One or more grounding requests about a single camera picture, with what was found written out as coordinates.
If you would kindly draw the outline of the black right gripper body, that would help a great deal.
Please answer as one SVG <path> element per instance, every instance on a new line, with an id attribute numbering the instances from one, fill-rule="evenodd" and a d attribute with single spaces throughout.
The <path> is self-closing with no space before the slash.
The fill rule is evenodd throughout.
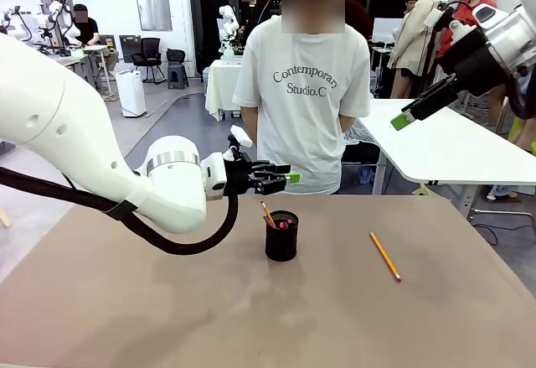
<path id="1" fill-rule="evenodd" d="M 510 80 L 510 74 L 494 57 L 484 37 L 479 42 L 461 39 L 439 58 L 438 63 L 447 74 L 437 91 L 438 96 L 456 96 L 461 91 L 480 96 Z"/>

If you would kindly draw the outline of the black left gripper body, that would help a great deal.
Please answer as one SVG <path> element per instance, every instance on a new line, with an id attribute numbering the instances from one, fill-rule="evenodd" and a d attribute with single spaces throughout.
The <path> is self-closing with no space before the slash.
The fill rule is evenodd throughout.
<path id="1" fill-rule="evenodd" d="M 237 160 L 224 160 L 227 183 L 224 196 L 231 193 L 245 194 L 251 188 L 252 160 L 248 154 L 241 154 Z"/>

